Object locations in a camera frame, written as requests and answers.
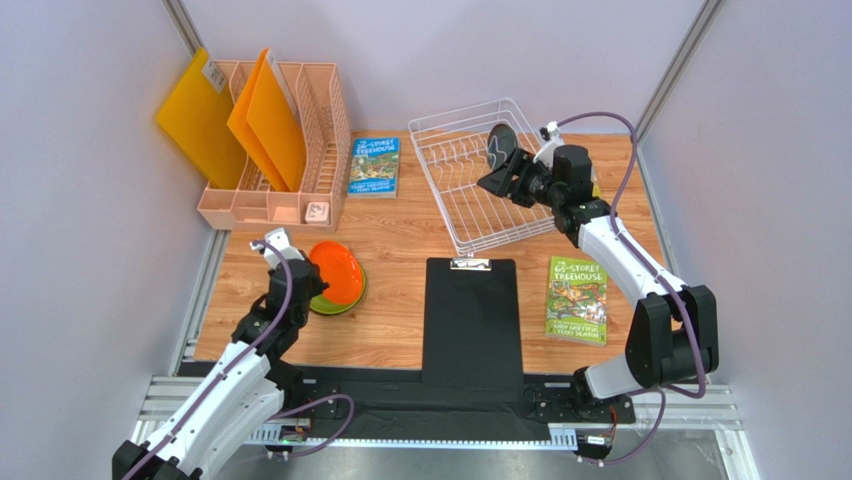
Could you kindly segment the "green plate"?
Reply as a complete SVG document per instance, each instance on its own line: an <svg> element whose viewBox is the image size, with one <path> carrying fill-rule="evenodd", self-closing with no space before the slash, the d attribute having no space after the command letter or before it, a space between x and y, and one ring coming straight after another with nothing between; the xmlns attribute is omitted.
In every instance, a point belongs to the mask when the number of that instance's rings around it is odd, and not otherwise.
<svg viewBox="0 0 852 480"><path fill-rule="evenodd" d="M363 298L367 290L368 280L367 275L362 268L359 268L361 275L361 289L358 296L350 303L337 303L328 299L324 294L314 297L310 302L310 310L314 313L324 316L335 316L343 314L353 309Z"/></svg>

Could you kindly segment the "orange plate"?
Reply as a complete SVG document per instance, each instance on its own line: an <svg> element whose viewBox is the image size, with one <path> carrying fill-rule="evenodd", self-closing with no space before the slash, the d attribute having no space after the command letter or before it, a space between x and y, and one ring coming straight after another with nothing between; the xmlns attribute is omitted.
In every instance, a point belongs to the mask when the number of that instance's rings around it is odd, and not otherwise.
<svg viewBox="0 0 852 480"><path fill-rule="evenodd" d="M358 296L362 267L347 247L335 241L321 241L312 248L309 258L320 267L321 277L329 283L322 293L328 299L346 304Z"/></svg>

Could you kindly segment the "dark grey plate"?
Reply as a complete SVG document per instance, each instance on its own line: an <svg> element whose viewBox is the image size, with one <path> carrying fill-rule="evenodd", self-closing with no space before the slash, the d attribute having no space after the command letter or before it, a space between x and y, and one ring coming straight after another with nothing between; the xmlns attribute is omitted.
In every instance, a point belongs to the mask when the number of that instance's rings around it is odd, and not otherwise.
<svg viewBox="0 0 852 480"><path fill-rule="evenodd" d="M487 139L487 163L492 170L497 170L517 148L518 140L515 130L506 123L495 125Z"/></svg>

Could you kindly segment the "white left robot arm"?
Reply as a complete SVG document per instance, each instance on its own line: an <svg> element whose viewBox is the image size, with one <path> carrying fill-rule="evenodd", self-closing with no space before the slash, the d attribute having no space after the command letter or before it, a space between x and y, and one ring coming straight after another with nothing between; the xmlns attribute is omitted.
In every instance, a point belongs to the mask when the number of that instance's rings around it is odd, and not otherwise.
<svg viewBox="0 0 852 480"><path fill-rule="evenodd" d="M328 285L308 260L290 260L269 276L268 292L197 389L145 441L116 450L113 478L212 479L250 434L301 402L304 375L281 357L306 325L311 299Z"/></svg>

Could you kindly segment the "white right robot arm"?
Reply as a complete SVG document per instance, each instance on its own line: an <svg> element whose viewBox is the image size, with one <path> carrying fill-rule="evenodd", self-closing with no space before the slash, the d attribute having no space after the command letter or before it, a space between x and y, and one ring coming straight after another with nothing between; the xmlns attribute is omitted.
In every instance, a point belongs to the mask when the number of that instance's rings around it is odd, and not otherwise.
<svg viewBox="0 0 852 480"><path fill-rule="evenodd" d="M597 261L635 305L623 354L577 370L572 384L582 405L654 387L679 392L694 379L701 398L706 376L719 364L717 304L712 291L689 286L641 249L615 210L593 193L592 162L586 148L561 145L546 164L519 147L487 149L490 173L478 186L530 208L550 208L556 228Z"/></svg>

